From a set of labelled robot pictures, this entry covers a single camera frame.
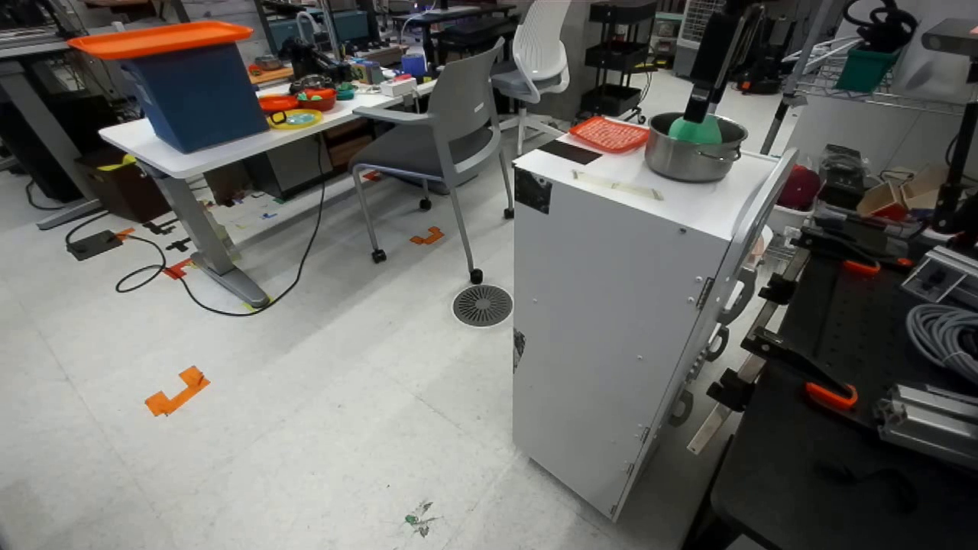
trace white floor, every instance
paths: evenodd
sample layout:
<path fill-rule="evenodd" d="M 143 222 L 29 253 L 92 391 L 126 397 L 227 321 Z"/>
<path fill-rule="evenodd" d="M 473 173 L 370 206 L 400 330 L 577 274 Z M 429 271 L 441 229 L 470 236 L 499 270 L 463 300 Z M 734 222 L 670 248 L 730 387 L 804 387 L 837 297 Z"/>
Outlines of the white floor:
<path fill-rule="evenodd" d="M 696 418 L 665 430 L 616 527 L 518 456 L 509 325 L 473 330 L 448 311 L 463 264 L 445 198 L 418 213 L 409 191 L 380 193 L 386 265 L 370 264 L 355 202 L 332 198 L 298 292 L 261 319 L 227 321 L 165 280 L 112 295 L 153 252 L 126 244 L 77 264 L 60 244 L 68 229 L 33 229 L 24 184 L 0 175 L 0 550 L 682 541 L 715 465 L 715 454 L 682 450 Z M 460 202 L 489 286 L 509 288 L 514 226 L 501 220 L 499 175 L 468 184 Z M 242 264 L 272 295 L 293 274 L 310 206 L 315 197 L 251 198 L 218 211 L 235 238 L 253 236 Z M 434 222 L 445 229 L 441 244 L 409 242 Z M 94 229 L 120 226 L 128 222 L 109 218 Z M 207 302 L 239 309 L 201 271 L 190 281 Z M 143 400 L 178 391 L 190 364 L 212 385 L 153 418 Z M 425 502 L 429 538 L 402 521 Z"/>

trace gray office chair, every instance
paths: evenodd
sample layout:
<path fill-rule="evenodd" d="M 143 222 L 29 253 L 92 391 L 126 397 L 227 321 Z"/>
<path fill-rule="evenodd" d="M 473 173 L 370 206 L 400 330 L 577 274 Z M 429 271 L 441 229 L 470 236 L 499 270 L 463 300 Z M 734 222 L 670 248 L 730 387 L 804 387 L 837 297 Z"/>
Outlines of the gray office chair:
<path fill-rule="evenodd" d="M 387 259 L 387 253 L 376 242 L 365 191 L 360 184 L 364 173 L 418 181 L 425 191 L 421 211 L 432 207 L 429 186 L 444 184 L 448 191 L 455 222 L 460 232 L 470 286 L 482 286 L 482 271 L 473 265 L 455 191 L 468 173 L 480 170 L 494 156 L 501 164 L 501 184 L 508 191 L 505 220 L 514 220 L 514 186 L 492 100 L 492 66 L 501 55 L 501 48 L 505 41 L 499 41 L 492 48 L 480 55 L 448 61 L 437 78 L 429 113 L 357 111 L 357 116 L 364 121 L 394 126 L 387 134 L 382 134 L 350 160 L 355 186 L 372 244 L 372 264 Z"/>

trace office chair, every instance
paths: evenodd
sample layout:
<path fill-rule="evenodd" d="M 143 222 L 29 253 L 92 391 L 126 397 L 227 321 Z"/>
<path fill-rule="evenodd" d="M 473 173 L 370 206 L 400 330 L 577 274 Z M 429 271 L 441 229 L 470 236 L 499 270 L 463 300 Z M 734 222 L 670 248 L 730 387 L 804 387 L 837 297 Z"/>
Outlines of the office chair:
<path fill-rule="evenodd" d="M 559 41 L 569 7 L 572 0 L 534 0 L 514 37 L 514 70 L 492 78 L 505 99 L 521 104 L 518 116 L 505 123 L 505 130 L 517 126 L 517 156 L 524 150 L 524 130 L 566 132 L 559 121 L 527 116 L 524 104 L 540 104 L 543 96 L 563 96 L 572 87 L 569 53 Z"/>
<path fill-rule="evenodd" d="M 437 78 L 437 87 L 429 100 L 429 113 L 355 111 L 364 121 L 380 121 L 394 126 L 387 134 L 382 134 L 350 160 L 355 186 L 357 186 L 360 211 L 364 211 L 370 244 L 372 244 L 372 264 L 382 264 L 387 256 L 376 242 L 365 191 L 364 191 L 364 173 L 421 181 L 425 186 L 421 211 L 432 207 L 429 186 L 444 184 L 448 191 L 455 222 L 460 232 L 470 286 L 482 286 L 482 271 L 473 265 L 455 186 L 468 173 L 480 170 L 494 156 L 501 164 L 501 184 L 508 193 L 505 220 L 514 220 L 509 173 L 501 147 L 501 132 L 494 126 L 494 100 L 492 100 L 492 66 L 501 55 L 501 48 L 505 48 L 505 41 L 499 41 L 492 48 L 480 55 L 448 61 Z"/>

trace blue bin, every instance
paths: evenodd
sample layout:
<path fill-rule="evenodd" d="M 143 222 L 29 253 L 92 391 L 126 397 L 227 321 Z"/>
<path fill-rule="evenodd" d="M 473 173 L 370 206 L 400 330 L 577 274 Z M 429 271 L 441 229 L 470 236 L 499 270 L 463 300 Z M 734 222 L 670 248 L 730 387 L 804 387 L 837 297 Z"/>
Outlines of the blue bin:
<path fill-rule="evenodd" d="M 193 153 L 270 130 L 235 47 L 135 60 L 122 70 L 157 134 L 173 150 Z"/>

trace orange lid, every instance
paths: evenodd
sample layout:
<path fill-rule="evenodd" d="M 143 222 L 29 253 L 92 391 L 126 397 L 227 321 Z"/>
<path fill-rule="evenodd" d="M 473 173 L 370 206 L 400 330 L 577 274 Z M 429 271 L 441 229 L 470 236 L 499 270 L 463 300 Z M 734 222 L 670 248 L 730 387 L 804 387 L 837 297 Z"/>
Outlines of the orange lid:
<path fill-rule="evenodd" d="M 251 28 L 207 18 L 186 26 L 138 28 L 122 34 L 77 37 L 69 41 L 69 47 L 83 48 L 92 60 L 132 61 L 207 47 L 229 47 L 242 41 L 251 41 Z"/>

